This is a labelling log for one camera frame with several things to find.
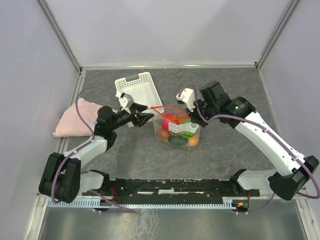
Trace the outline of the white perforated plastic basket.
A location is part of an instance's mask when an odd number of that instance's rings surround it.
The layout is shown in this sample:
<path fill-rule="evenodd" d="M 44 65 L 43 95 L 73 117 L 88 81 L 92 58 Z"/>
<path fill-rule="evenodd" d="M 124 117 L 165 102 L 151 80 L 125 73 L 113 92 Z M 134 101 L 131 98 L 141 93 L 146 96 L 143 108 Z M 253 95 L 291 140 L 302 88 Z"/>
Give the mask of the white perforated plastic basket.
<path fill-rule="evenodd" d="M 117 92 L 131 95 L 135 103 L 150 107 L 163 105 L 149 72 L 119 78 L 114 84 Z"/>

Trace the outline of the pink red toy fruit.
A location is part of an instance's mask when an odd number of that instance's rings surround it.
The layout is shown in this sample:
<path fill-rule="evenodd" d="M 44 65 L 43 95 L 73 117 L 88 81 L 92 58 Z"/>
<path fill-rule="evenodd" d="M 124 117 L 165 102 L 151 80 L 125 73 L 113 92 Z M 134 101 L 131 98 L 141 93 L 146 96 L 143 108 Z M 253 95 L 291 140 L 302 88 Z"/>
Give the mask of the pink red toy fruit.
<path fill-rule="evenodd" d="M 173 113 L 166 113 L 162 120 L 161 120 L 161 127 L 168 131 L 169 130 L 169 123 L 174 123 L 176 125 L 179 124 L 179 120 L 176 118 L 176 116 Z"/>

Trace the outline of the brown toy fruit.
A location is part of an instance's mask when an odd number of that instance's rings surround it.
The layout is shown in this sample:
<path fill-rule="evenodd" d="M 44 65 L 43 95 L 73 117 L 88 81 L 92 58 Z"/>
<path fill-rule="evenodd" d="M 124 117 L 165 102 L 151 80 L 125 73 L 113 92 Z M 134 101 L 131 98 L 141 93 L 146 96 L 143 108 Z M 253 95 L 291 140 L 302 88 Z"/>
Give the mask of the brown toy fruit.
<path fill-rule="evenodd" d="M 170 137 L 170 133 L 163 128 L 159 128 L 156 131 L 156 135 L 163 141 L 166 141 Z"/>

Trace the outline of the clear orange zip top bag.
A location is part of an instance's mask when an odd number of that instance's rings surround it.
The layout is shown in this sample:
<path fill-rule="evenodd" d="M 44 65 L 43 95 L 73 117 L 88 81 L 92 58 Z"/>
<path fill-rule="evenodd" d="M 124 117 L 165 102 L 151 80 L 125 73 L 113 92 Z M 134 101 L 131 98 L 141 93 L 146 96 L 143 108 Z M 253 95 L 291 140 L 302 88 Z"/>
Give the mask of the clear orange zip top bag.
<path fill-rule="evenodd" d="M 176 119 L 178 120 L 178 124 L 174 124 L 174 123 L 169 123 L 169 130 L 168 132 L 170 133 L 170 136 L 180 136 L 180 134 L 182 133 L 182 128 L 181 128 L 181 123 L 183 120 L 185 119 L 191 119 L 188 114 L 181 108 L 174 106 L 174 105 L 161 105 L 161 106 L 151 106 L 150 110 L 154 113 L 154 117 L 152 118 L 152 123 L 153 123 L 153 128 L 154 128 L 154 133 L 155 136 L 161 140 L 158 136 L 157 136 L 157 130 L 159 128 L 162 128 L 161 125 L 161 120 L 163 118 L 163 116 L 167 113 L 172 113 L 176 116 Z M 201 132 L 201 127 L 199 125 L 198 131 L 195 133 L 194 136 L 192 136 L 191 138 L 194 138 L 195 136 L 199 138 L 200 141 L 200 132 Z M 163 142 L 166 142 L 167 144 L 170 144 L 167 140 L 161 140 Z M 190 146 L 180 146 L 178 148 L 194 148 L 190 147 Z"/>

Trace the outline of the dark green toy avocado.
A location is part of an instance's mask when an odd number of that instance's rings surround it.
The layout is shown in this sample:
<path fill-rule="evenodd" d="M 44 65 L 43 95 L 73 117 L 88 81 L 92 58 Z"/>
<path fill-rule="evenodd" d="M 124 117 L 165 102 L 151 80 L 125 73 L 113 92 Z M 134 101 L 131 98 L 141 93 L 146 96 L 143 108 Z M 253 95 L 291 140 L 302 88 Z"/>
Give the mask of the dark green toy avocado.
<path fill-rule="evenodd" d="M 186 146 L 188 144 L 188 139 L 183 138 L 179 135 L 171 135 L 168 138 L 168 143 L 176 147 L 181 147 Z"/>

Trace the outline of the orange toy fruit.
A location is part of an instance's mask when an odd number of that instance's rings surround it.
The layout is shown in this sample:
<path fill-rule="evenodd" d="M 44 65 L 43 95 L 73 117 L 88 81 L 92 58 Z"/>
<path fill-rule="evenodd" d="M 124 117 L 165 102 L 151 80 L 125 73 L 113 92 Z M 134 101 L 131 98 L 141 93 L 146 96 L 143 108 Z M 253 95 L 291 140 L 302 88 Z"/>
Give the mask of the orange toy fruit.
<path fill-rule="evenodd" d="M 187 143 L 187 146 L 188 147 L 194 147 L 196 146 L 197 144 L 199 143 L 199 138 L 198 137 L 190 137 L 188 139 L 188 143 Z"/>

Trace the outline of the green watermelon toy ball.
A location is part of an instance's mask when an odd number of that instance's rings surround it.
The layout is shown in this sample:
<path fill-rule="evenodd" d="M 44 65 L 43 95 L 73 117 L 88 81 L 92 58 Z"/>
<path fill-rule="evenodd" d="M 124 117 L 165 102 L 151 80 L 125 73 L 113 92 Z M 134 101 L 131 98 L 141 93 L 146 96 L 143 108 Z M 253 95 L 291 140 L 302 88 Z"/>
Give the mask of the green watermelon toy ball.
<path fill-rule="evenodd" d="M 184 139 L 193 137 L 199 128 L 199 125 L 197 123 L 191 122 L 190 118 L 183 120 L 180 125 L 182 129 L 180 136 Z"/>

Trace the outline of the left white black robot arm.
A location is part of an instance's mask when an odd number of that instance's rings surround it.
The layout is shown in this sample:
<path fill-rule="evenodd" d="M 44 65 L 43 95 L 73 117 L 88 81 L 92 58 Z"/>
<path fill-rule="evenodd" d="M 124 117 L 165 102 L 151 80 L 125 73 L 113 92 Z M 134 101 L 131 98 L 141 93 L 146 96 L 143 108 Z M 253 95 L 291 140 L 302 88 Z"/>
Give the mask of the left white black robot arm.
<path fill-rule="evenodd" d="M 114 112 L 109 106 L 102 106 L 97 112 L 93 136 L 78 147 L 49 155 L 38 191 L 51 197 L 54 203 L 71 203 L 79 193 L 95 190 L 106 195 L 111 183 L 107 174 L 99 171 L 83 172 L 82 168 L 95 157 L 107 152 L 115 143 L 116 129 L 132 123 L 142 127 L 155 115 L 147 112 L 147 106 L 133 103 L 128 109 Z"/>

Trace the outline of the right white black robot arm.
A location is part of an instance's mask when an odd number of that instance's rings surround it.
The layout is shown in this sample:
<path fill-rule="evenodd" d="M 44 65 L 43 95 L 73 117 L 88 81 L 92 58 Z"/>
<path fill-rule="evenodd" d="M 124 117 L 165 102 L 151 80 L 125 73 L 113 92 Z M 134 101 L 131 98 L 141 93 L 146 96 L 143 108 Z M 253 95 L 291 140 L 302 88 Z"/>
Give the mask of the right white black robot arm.
<path fill-rule="evenodd" d="M 286 143 L 247 99 L 241 96 L 231 99 L 217 81 L 207 83 L 199 91 L 188 84 L 181 88 L 176 99 L 186 105 L 192 123 L 204 128 L 212 120 L 219 120 L 250 140 L 272 163 L 271 170 L 239 170 L 235 180 L 229 183 L 231 193 L 240 196 L 247 190 L 271 190 L 289 201 L 295 195 L 307 197 L 300 190 L 312 181 L 316 194 L 310 198 L 319 199 L 320 187 L 313 176 L 319 160 L 313 155 L 305 156 Z"/>

